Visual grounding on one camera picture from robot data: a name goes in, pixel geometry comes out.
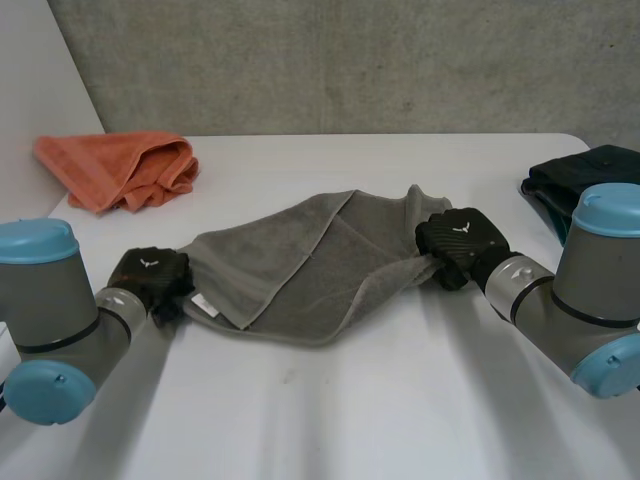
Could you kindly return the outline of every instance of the gray concrete wall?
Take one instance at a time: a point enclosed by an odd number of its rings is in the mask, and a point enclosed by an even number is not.
[[[640,0],[49,0],[109,131],[640,149]]]

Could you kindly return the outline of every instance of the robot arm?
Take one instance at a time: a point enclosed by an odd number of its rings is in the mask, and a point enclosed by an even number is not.
[[[78,242],[60,220],[0,225],[0,314],[22,362],[4,385],[18,416],[67,423],[92,401],[149,314],[161,326],[192,287],[185,254],[128,251],[94,297]]]
[[[587,189],[574,212],[557,274],[511,251],[478,210],[449,210],[416,229],[424,255],[444,262],[447,290],[475,281],[569,378],[598,398],[640,385],[640,187]]]

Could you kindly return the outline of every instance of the towel fold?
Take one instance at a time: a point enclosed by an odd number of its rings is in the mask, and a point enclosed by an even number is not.
[[[34,154],[69,189],[69,205],[93,213],[159,207],[198,175],[189,142],[167,132],[40,137]]]

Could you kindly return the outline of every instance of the gray towel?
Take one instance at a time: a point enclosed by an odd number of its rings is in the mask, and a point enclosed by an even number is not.
[[[184,312],[228,332],[329,342],[433,275],[440,265],[419,255],[414,230],[449,208],[449,200],[428,197],[416,185],[398,200],[355,190],[203,233],[181,250],[196,285]]]

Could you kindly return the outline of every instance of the black cable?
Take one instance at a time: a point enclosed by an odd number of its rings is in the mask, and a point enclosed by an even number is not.
[[[0,383],[0,412],[7,406],[7,402],[4,401],[4,382]]]

